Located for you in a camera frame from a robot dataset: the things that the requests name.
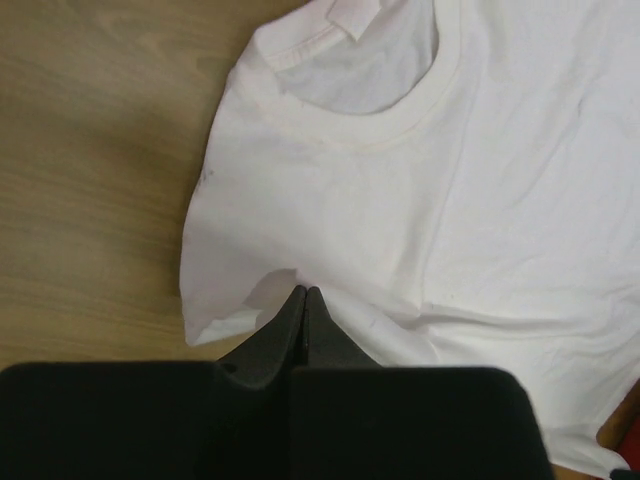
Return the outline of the white t-shirt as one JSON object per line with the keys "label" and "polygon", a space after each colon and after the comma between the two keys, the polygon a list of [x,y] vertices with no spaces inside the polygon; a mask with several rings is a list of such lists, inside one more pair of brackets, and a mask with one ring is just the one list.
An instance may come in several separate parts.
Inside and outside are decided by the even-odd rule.
{"label": "white t-shirt", "polygon": [[639,5],[312,1],[232,68],[183,230],[191,345],[297,284],[388,366],[494,366],[553,464],[639,377]]}

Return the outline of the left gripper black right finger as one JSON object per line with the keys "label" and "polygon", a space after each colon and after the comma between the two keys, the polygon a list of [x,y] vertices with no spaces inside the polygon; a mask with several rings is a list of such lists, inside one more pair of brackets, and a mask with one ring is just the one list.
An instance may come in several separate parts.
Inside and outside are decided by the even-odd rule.
{"label": "left gripper black right finger", "polygon": [[321,290],[307,291],[303,319],[303,364],[310,368],[380,368],[332,319]]}

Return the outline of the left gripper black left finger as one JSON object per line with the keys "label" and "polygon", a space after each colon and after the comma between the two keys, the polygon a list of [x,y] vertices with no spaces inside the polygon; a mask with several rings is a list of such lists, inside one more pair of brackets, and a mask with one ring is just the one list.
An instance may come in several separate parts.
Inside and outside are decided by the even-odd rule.
{"label": "left gripper black left finger", "polygon": [[215,362],[216,376],[251,391],[277,383],[296,356],[305,302],[306,288],[296,286],[267,324]]}

